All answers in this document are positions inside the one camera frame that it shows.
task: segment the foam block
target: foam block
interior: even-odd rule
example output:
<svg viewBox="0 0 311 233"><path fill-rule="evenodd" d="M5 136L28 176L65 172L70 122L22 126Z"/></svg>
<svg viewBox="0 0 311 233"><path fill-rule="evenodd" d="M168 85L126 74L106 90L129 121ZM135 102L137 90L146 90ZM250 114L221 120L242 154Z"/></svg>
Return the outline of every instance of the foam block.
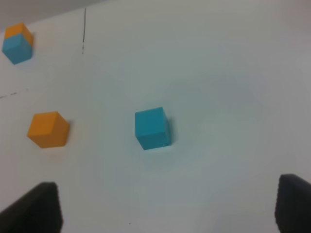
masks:
<svg viewBox="0 0 311 233"><path fill-rule="evenodd" d="M6 29L2 52L15 65L31 59L33 43L33 35L23 23L19 23Z"/></svg>
<svg viewBox="0 0 311 233"><path fill-rule="evenodd" d="M0 213L0 233L60 233L63 217L55 183L41 183Z"/></svg>
<svg viewBox="0 0 311 233"><path fill-rule="evenodd" d="M163 108L135 113L135 135L144 150L170 146L170 126Z"/></svg>
<svg viewBox="0 0 311 233"><path fill-rule="evenodd" d="M69 123L58 113L35 114L27 136L41 148L62 147L66 144Z"/></svg>

